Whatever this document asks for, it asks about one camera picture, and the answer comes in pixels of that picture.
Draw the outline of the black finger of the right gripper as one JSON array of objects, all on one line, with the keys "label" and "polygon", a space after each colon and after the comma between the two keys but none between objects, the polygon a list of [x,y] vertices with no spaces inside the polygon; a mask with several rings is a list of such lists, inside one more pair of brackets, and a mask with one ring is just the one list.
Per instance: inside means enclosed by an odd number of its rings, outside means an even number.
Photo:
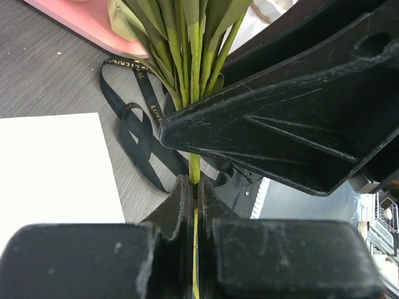
[{"label": "black finger of the right gripper", "polygon": [[398,179],[398,2],[298,1],[234,51],[224,88],[166,117],[161,143],[311,195]]}]

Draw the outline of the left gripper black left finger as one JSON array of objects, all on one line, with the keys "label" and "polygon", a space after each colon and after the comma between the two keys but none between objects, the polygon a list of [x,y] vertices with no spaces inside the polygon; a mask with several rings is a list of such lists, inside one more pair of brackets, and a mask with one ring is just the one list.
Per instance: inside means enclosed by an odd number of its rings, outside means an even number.
[{"label": "left gripper black left finger", "polygon": [[1,255],[2,298],[192,298],[187,176],[137,224],[32,224]]}]

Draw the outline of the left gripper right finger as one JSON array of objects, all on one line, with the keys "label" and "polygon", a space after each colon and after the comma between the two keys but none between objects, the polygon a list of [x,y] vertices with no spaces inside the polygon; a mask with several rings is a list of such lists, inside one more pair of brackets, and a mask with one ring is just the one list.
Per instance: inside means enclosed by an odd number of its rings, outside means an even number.
[{"label": "left gripper right finger", "polygon": [[200,298],[380,298],[385,287],[347,222],[239,217],[198,184]]}]

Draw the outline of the white wrapping paper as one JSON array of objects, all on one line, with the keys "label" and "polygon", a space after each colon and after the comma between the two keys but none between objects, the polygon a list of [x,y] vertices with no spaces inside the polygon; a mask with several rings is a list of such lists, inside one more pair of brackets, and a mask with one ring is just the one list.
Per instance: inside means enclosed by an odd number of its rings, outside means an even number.
[{"label": "white wrapping paper", "polygon": [[125,220],[97,113],[1,120],[1,246],[29,224]]}]

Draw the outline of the brown rose flower stem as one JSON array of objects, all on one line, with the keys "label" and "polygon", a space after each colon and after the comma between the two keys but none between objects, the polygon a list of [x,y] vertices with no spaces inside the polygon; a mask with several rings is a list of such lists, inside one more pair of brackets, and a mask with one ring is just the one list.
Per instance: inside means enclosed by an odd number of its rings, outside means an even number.
[{"label": "brown rose flower stem", "polygon": [[[148,54],[139,63],[169,91],[177,110],[220,90],[221,69],[250,6],[249,1],[127,1],[131,30]],[[201,158],[188,154],[188,175],[179,176],[178,217],[173,233],[155,246],[145,298],[200,298],[200,207],[211,181]]]}]

